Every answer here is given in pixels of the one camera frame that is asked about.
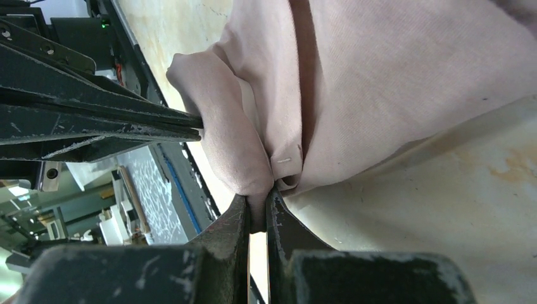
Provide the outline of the pink underwear cream waistband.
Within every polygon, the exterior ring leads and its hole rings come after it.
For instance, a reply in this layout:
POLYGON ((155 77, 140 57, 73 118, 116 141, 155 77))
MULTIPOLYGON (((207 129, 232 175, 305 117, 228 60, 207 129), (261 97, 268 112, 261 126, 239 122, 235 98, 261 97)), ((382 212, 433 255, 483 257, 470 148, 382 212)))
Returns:
POLYGON ((265 200, 353 177, 536 93, 535 1, 235 1, 167 79, 203 120, 213 173, 265 200))

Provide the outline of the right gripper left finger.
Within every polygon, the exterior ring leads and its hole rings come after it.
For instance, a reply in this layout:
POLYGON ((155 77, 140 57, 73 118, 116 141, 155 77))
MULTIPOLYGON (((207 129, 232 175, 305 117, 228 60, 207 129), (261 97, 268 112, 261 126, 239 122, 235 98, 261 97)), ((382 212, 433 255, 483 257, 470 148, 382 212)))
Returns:
POLYGON ((250 223, 246 198, 237 194, 229 208, 189 242, 204 249, 195 303, 248 302, 250 223))

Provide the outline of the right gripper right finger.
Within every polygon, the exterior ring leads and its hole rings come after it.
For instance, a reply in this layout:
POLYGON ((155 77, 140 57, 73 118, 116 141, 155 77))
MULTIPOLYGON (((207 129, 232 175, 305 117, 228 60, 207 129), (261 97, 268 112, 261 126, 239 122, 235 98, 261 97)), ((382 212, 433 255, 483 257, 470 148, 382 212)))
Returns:
POLYGON ((272 188, 265 205, 268 253, 269 302, 286 303, 290 294, 285 270, 295 250, 333 250, 296 218, 286 206, 281 192, 272 188))

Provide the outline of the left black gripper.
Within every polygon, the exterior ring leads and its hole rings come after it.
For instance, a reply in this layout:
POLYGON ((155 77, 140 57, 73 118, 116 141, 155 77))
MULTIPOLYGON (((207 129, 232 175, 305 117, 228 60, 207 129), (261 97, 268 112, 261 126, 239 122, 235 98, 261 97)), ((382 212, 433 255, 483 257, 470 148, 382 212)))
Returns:
POLYGON ((200 117, 147 98, 144 58, 113 1, 47 22, 34 1, 1 2, 1 178, 58 188, 65 162, 199 141, 200 117))

